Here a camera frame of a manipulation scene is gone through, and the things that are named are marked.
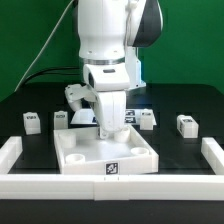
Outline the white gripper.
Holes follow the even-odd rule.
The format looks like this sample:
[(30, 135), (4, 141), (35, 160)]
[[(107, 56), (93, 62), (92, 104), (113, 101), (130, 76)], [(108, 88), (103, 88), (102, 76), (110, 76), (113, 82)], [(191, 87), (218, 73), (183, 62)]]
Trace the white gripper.
[(106, 139), (107, 132), (118, 132), (124, 127), (126, 90), (130, 87), (125, 64), (85, 64), (83, 78), (95, 97), (91, 107), (100, 125), (98, 136)]

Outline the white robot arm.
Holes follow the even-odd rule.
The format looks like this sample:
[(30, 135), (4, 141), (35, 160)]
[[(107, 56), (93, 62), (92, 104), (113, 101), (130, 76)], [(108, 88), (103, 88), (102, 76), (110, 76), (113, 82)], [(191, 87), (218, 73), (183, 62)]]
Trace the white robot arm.
[(137, 50), (161, 35), (158, 0), (77, 0), (79, 57), (89, 102), (105, 138), (124, 128), (126, 92), (143, 87)]

